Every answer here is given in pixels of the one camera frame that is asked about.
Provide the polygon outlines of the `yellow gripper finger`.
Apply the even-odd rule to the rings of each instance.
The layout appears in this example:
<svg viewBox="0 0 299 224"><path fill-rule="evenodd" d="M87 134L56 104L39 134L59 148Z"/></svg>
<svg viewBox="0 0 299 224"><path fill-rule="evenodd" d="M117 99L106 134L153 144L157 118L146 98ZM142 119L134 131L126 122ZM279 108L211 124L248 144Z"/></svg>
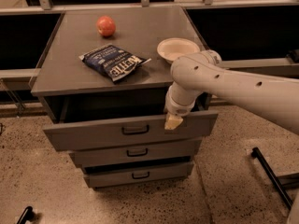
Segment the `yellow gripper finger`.
<svg viewBox="0 0 299 224"><path fill-rule="evenodd" d="M183 118L171 113L167 113L165 117L164 128L166 130L175 130L183 121Z"/></svg>

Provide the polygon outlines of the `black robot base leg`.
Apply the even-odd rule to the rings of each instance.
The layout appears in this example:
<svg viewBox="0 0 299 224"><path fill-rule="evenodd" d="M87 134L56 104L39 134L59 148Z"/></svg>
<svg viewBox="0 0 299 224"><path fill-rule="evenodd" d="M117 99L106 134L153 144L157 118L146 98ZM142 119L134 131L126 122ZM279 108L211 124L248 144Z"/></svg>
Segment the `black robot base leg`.
<svg viewBox="0 0 299 224"><path fill-rule="evenodd" d="M268 164L267 160L263 156L260 149L255 147L251 152L251 157L256 158L261 166L263 167L268 178L272 182L276 191L278 192L280 198L285 203L286 207L291 210L294 201L291 199L290 195L287 192L287 189L297 189L299 188L299 173L292 173L288 175L275 175L274 171Z"/></svg>

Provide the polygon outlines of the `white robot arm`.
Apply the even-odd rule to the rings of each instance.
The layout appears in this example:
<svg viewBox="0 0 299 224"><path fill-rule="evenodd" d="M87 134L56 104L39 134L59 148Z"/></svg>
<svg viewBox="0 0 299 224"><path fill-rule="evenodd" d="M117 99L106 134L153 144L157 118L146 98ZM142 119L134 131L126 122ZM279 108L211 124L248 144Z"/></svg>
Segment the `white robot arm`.
<svg viewBox="0 0 299 224"><path fill-rule="evenodd" d="M196 159L212 224L284 224L288 209L251 152L278 175L298 170L299 80L231 71L215 51L177 58L166 110L188 119L200 95L219 100L219 116Z"/></svg>

